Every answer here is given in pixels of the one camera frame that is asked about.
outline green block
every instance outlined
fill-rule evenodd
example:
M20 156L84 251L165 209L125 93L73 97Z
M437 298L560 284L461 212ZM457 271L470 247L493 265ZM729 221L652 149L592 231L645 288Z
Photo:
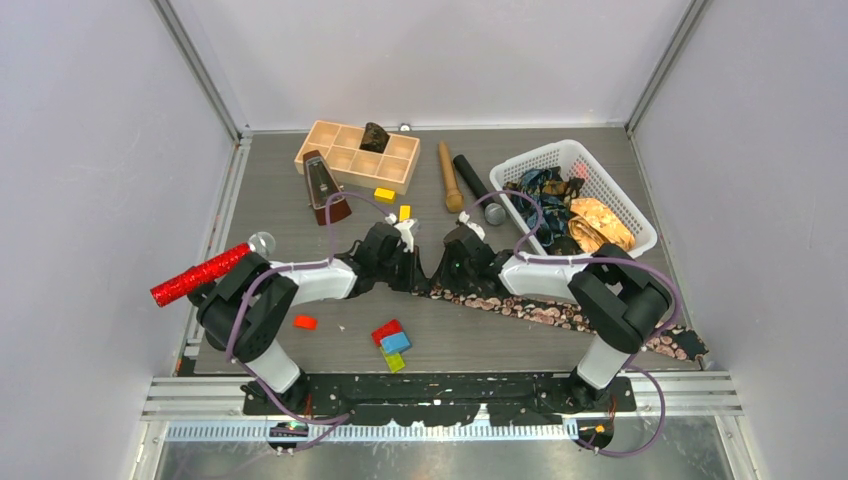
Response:
M380 347L380 353L383 354L383 359L386 361L386 365L389 366L389 370L391 370L392 373L397 373L398 371L402 370L403 367L406 366L406 364L403 362L403 357L401 357L399 353L387 355L386 351L383 350L382 347Z

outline red glitter tube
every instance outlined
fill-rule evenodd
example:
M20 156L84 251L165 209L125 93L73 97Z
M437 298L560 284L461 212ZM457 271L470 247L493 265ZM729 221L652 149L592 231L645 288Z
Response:
M185 273L151 288L150 293L156 300L156 304L164 307L174 300L188 295L204 283L209 283L226 275L250 251L250 245L247 242L236 245L196 267L189 268Z

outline orange wire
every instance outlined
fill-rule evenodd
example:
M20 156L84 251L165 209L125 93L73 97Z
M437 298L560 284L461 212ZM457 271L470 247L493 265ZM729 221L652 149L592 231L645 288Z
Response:
M306 397L306 409L303 411L304 416L308 416L310 420L312 420L312 394L310 393L308 397Z
M615 401L615 396L612 396L611 400L612 400L612 404L610 405L610 410L609 410L610 423L612 423L613 420L615 420L615 412L618 409L618 403Z

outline wooden rolling pin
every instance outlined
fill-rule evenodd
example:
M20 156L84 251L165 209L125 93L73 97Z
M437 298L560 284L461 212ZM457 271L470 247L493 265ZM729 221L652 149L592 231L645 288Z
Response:
M456 186L456 172L453 171L450 151L445 142L439 142L439 162L442 164L442 178L445 180L445 205L449 212L459 213L464 206L464 199Z

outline white wall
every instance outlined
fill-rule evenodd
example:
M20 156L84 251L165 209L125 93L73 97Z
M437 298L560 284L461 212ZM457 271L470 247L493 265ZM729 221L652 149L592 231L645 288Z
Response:
M844 478L848 3L713 2L637 140L774 478Z
M0 3L0 477L120 478L231 144L147 0Z
M174 3L230 110L279 130L624 122L689 2Z

